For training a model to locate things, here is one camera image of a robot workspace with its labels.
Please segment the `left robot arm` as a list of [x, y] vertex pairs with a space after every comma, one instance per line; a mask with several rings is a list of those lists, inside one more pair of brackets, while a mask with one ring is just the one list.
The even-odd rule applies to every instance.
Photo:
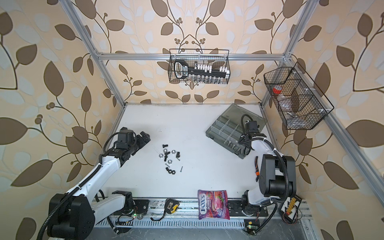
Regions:
[[45, 235], [65, 240], [84, 240], [94, 226], [111, 214], [121, 211], [135, 214], [139, 209], [131, 192], [114, 191], [110, 197], [94, 203], [108, 179], [151, 140], [149, 134], [125, 127], [113, 134], [117, 140], [99, 155], [99, 162], [77, 185], [64, 194], [56, 194], [49, 203], [49, 214], [37, 239]]

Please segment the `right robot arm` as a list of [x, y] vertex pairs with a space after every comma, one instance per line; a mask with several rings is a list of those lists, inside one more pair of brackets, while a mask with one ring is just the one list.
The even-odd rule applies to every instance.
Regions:
[[296, 195], [295, 160], [280, 153], [267, 136], [259, 132], [256, 121], [242, 120], [242, 135], [238, 143], [245, 147], [246, 154], [256, 153], [257, 186], [243, 194], [243, 211], [250, 214], [254, 206], [263, 208], [273, 203], [283, 204]]

